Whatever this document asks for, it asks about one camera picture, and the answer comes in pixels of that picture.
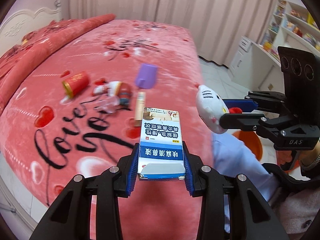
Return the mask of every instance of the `bed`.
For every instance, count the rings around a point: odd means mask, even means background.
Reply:
[[[189,151],[212,165],[210,132],[195,105],[195,84],[202,77],[188,30],[116,20],[112,14],[66,21],[43,14],[42,26],[34,17],[14,27],[13,19],[0,28],[0,38],[1,30],[9,33],[5,37],[11,47],[2,49],[0,59],[0,149],[44,205],[50,206],[74,175],[99,175],[131,153],[139,142],[132,125],[139,91],[146,92],[147,106],[179,111]],[[10,39],[15,32],[20,32],[19,41],[15,35]],[[142,63],[158,66],[156,85],[149,90],[134,85]],[[90,77],[89,86],[66,100],[62,81],[82,71]],[[107,97],[92,96],[94,81],[101,78],[131,85],[129,108],[114,114],[96,110],[98,99]],[[137,181],[132,196],[119,199],[124,239],[194,240],[200,207],[201,199],[191,198],[183,181]]]

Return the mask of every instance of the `red can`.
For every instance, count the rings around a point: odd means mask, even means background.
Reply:
[[[67,95],[73,98],[89,85],[89,76],[85,71],[80,72],[62,82]]]

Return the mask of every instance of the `bed frame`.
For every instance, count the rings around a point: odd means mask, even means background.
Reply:
[[[42,7],[33,12],[19,10],[0,26],[0,57],[16,44],[21,44],[24,35],[48,25],[52,20],[62,20],[61,2],[54,2],[55,9]]]

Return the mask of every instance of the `light blue pants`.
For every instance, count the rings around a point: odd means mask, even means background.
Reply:
[[[256,156],[231,134],[212,134],[213,168],[220,174],[235,177],[242,173],[259,190],[266,201],[269,201],[279,187],[276,177],[269,174]],[[230,214],[228,197],[224,197],[225,231],[230,232]]]

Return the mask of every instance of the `purple cup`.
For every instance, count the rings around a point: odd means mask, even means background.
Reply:
[[[142,64],[136,78],[136,86],[144,89],[152,88],[156,83],[158,67],[151,64]]]

